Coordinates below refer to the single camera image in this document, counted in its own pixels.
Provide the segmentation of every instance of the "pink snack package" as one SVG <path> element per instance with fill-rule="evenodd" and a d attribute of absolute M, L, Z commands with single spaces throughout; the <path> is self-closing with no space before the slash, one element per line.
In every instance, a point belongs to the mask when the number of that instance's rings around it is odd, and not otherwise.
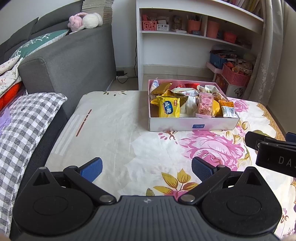
<path fill-rule="evenodd" d="M 214 96 L 210 93 L 200 92 L 196 117 L 211 118 Z"/>

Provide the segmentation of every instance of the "blue storage box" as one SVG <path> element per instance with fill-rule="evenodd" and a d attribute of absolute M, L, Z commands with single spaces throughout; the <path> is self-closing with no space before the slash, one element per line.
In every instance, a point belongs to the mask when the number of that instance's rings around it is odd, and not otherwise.
<path fill-rule="evenodd" d="M 218 69 L 223 69 L 223 64 L 227 63 L 228 60 L 225 58 L 220 58 L 219 56 L 210 53 L 210 62 L 212 65 L 214 65 Z"/>

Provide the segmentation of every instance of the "tiled floor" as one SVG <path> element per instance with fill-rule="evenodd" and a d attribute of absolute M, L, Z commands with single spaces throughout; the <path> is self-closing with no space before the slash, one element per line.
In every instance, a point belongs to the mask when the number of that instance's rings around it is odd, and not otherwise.
<path fill-rule="evenodd" d="M 211 82 L 212 79 L 196 77 L 196 76 L 185 76 L 185 75 L 170 75 L 170 74 L 145 74 L 143 78 L 142 90 L 148 90 L 148 80 L 151 79 L 163 79 L 163 80 L 202 80 Z M 117 80 L 114 80 L 110 86 L 110 91 L 120 91 L 120 90 L 138 90 L 138 79 L 130 78 L 124 84 L 119 83 Z"/>

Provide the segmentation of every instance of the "blue label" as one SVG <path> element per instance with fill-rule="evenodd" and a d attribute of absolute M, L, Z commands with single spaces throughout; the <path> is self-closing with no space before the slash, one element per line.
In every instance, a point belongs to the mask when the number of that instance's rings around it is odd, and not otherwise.
<path fill-rule="evenodd" d="M 195 128 L 204 128 L 205 125 L 204 124 L 201 124 L 201 125 L 193 125 L 192 126 L 192 129 L 195 129 Z"/>
<path fill-rule="evenodd" d="M 165 102 L 163 103 L 163 109 L 164 109 L 164 111 L 165 111 L 165 113 L 166 113 L 167 115 L 173 113 L 173 106 L 172 106 L 172 103 L 171 103 L 170 101 L 168 101 L 168 100 L 165 101 Z"/>

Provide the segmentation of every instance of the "pink stuffed toy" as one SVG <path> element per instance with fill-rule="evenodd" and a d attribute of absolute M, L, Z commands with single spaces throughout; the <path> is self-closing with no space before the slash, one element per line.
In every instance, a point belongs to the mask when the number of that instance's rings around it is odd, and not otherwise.
<path fill-rule="evenodd" d="M 80 16 L 84 17 L 85 15 L 87 15 L 87 13 L 80 12 L 71 16 L 69 18 L 68 28 L 70 28 L 72 32 L 77 31 L 77 29 L 82 26 L 82 18 Z"/>

